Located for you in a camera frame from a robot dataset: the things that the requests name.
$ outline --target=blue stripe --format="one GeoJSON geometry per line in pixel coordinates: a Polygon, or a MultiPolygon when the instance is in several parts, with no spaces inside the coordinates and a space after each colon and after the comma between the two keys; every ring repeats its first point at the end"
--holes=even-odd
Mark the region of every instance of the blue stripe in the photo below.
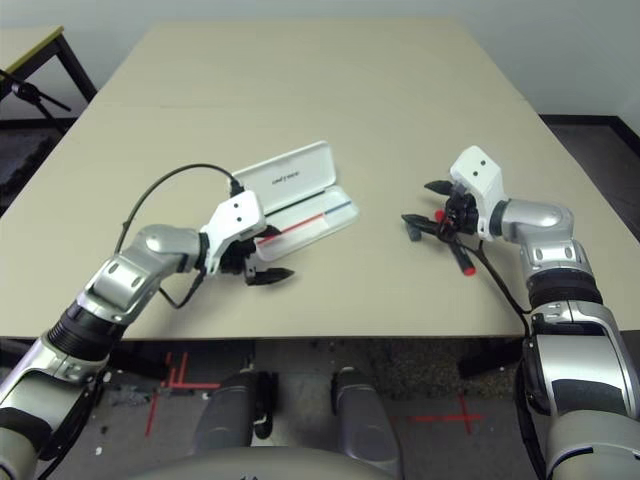
{"type": "Polygon", "coordinates": [[[330,208],[329,210],[327,210],[326,212],[324,212],[325,215],[331,213],[331,212],[335,212],[336,210],[340,210],[343,207],[346,207],[347,205],[351,205],[351,200],[341,203],[340,205],[337,205],[335,207],[330,208]]]}

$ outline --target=white plastic case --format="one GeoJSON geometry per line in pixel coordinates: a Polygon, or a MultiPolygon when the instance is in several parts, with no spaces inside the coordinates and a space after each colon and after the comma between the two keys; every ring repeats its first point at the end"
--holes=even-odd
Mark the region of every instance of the white plastic case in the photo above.
{"type": "Polygon", "coordinates": [[[335,185],[331,147],[316,142],[233,174],[260,199],[267,223],[282,233],[256,239],[267,262],[309,245],[355,222],[358,207],[335,185]]]}

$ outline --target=black tripod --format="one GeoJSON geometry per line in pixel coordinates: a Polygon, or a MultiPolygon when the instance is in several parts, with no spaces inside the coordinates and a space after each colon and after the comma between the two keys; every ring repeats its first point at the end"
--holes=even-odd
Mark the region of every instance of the black tripod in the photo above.
{"type": "Polygon", "coordinates": [[[0,70],[0,75],[5,77],[8,81],[11,82],[11,91],[21,100],[24,100],[31,105],[34,105],[42,115],[45,116],[47,120],[51,122],[54,128],[60,132],[60,135],[64,135],[66,133],[65,128],[60,124],[60,122],[51,115],[51,112],[46,109],[44,105],[42,105],[42,99],[48,100],[49,102],[57,105],[58,107],[66,110],[67,112],[71,111],[71,108],[67,107],[64,103],[59,102],[55,98],[51,98],[49,95],[42,93],[38,90],[38,87],[33,85],[32,83],[25,82],[24,80],[19,79],[18,77],[5,72],[4,70],[0,70]]]}

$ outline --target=white wall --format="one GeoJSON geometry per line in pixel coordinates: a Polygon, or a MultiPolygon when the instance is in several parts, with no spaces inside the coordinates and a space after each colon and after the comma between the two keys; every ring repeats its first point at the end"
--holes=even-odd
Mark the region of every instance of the white wall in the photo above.
{"type": "MultiPolygon", "coordinates": [[[[405,15],[458,18],[539,112],[617,114],[640,132],[638,0],[0,0],[1,27],[64,25],[98,87],[159,20],[405,15]]],[[[31,81],[77,114],[51,63],[31,81]]],[[[1,115],[38,116],[15,99],[1,115]]]]}

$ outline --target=black wire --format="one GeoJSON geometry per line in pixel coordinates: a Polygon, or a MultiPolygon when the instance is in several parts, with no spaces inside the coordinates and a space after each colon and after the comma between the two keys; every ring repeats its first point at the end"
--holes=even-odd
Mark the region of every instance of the black wire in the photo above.
{"type": "Polygon", "coordinates": [[[516,412],[518,414],[518,426],[520,427],[520,436],[522,437],[522,443],[524,444],[529,460],[533,466],[533,470],[536,472],[538,480],[546,479],[546,462],[540,449],[540,442],[538,441],[538,435],[536,433],[536,426],[531,418],[531,412],[527,407],[527,397],[524,385],[524,366],[521,361],[516,369],[516,376],[514,379],[513,399],[516,404],[516,412]]]}
{"type": "Polygon", "coordinates": [[[89,400],[89,403],[85,407],[84,412],[82,412],[82,416],[78,419],[78,424],[76,425],[76,429],[73,431],[73,433],[71,433],[67,443],[64,444],[64,446],[60,450],[60,453],[58,453],[58,456],[49,465],[47,465],[47,468],[44,470],[44,472],[42,472],[38,476],[38,480],[45,480],[49,478],[49,475],[51,475],[53,471],[56,468],[58,468],[58,465],[62,463],[64,458],[67,456],[67,453],[69,453],[69,450],[71,450],[73,446],[76,444],[78,437],[80,436],[80,434],[84,430],[85,425],[89,421],[89,417],[91,416],[91,412],[93,411],[93,408],[96,406],[96,403],[100,394],[100,389],[102,387],[102,379],[103,379],[103,376],[99,375],[93,387],[93,391],[91,392],[91,398],[89,400]]]}
{"type": "Polygon", "coordinates": [[[200,272],[198,273],[198,276],[193,280],[193,283],[191,284],[189,291],[187,292],[187,294],[184,296],[184,298],[180,303],[176,303],[175,300],[171,298],[171,296],[162,287],[160,287],[158,291],[164,297],[164,299],[167,302],[169,302],[169,305],[171,305],[176,310],[179,310],[182,307],[184,307],[189,300],[191,300],[191,297],[193,296],[194,293],[196,293],[196,290],[204,280],[204,277],[205,277],[205,271],[200,270],[200,272]]]}
{"type": "MultiPolygon", "coordinates": [[[[120,232],[120,236],[118,237],[118,241],[116,242],[116,247],[114,249],[114,253],[120,253],[120,250],[122,250],[122,244],[124,243],[124,239],[126,238],[127,233],[129,232],[129,228],[131,227],[131,223],[133,222],[133,219],[136,216],[136,214],[138,213],[138,210],[140,210],[140,208],[142,207],[142,204],[149,197],[149,195],[151,195],[156,188],[158,188],[160,185],[162,185],[169,178],[173,177],[174,175],[177,175],[178,173],[182,173],[185,170],[192,170],[194,168],[208,168],[208,169],[211,169],[211,170],[216,170],[216,171],[226,175],[231,180],[231,194],[232,195],[235,195],[234,192],[237,193],[238,189],[241,188],[240,187],[240,183],[238,182],[238,180],[236,180],[236,178],[231,173],[229,173],[229,171],[227,171],[224,168],[219,167],[217,165],[213,165],[212,163],[191,163],[189,165],[183,165],[182,167],[179,167],[179,168],[176,168],[175,170],[170,171],[169,173],[163,175],[158,180],[156,180],[138,198],[138,200],[136,201],[135,205],[131,209],[131,213],[129,213],[129,217],[122,223],[122,232],[120,232]]],[[[189,291],[187,292],[186,296],[184,297],[184,299],[180,303],[177,303],[175,300],[173,300],[173,298],[171,298],[171,296],[162,287],[160,287],[158,289],[158,291],[165,298],[165,300],[167,302],[169,302],[169,305],[171,305],[175,309],[180,309],[180,308],[184,307],[187,304],[187,302],[191,299],[191,297],[196,292],[196,290],[198,289],[198,287],[200,286],[200,284],[202,283],[203,280],[204,280],[204,272],[201,271],[198,274],[198,276],[194,279],[193,283],[191,284],[191,287],[189,288],[189,291]]]]}
{"type": "Polygon", "coordinates": [[[140,207],[142,207],[142,204],[147,199],[147,197],[151,195],[156,188],[162,185],[169,178],[173,177],[174,175],[177,175],[178,173],[182,173],[185,170],[191,170],[194,168],[209,168],[212,170],[217,170],[218,172],[229,177],[232,183],[236,183],[236,184],[238,183],[236,178],[233,175],[231,175],[227,170],[225,170],[222,167],[218,167],[217,165],[213,165],[211,163],[191,163],[189,165],[183,165],[182,167],[176,168],[175,170],[171,170],[169,173],[163,175],[158,180],[156,180],[149,188],[147,188],[147,190],[145,190],[145,192],[140,196],[140,198],[138,198],[138,201],[131,209],[131,213],[129,214],[129,217],[122,223],[122,232],[120,233],[120,236],[118,237],[118,241],[116,242],[116,248],[114,250],[114,253],[120,253],[120,250],[122,249],[122,244],[124,243],[124,239],[127,236],[127,232],[129,231],[129,227],[131,227],[131,223],[133,222],[133,218],[136,216],[136,214],[138,213],[138,210],[140,210],[140,207]]]}
{"type": "Polygon", "coordinates": [[[458,241],[458,244],[462,248],[464,248],[466,251],[472,253],[478,260],[480,260],[480,263],[482,263],[482,265],[484,265],[484,267],[487,269],[487,271],[491,275],[491,278],[493,278],[493,280],[498,285],[498,288],[500,289],[502,294],[507,299],[507,302],[509,302],[509,305],[511,305],[513,310],[516,312],[516,314],[520,318],[520,321],[522,322],[522,326],[524,327],[524,336],[526,338],[529,338],[531,336],[531,330],[529,329],[529,322],[527,322],[527,319],[525,318],[524,314],[525,313],[530,313],[530,311],[529,310],[524,310],[520,306],[520,304],[518,304],[516,299],[513,298],[513,295],[511,295],[511,292],[509,291],[509,288],[507,287],[507,285],[504,283],[504,280],[502,280],[502,277],[496,271],[496,269],[493,267],[493,265],[491,264],[491,262],[487,258],[486,254],[484,253],[484,248],[483,248],[484,242],[482,240],[480,240],[480,243],[478,244],[478,248],[477,249],[470,248],[470,247],[464,245],[463,243],[461,243],[460,241],[458,241]]]}

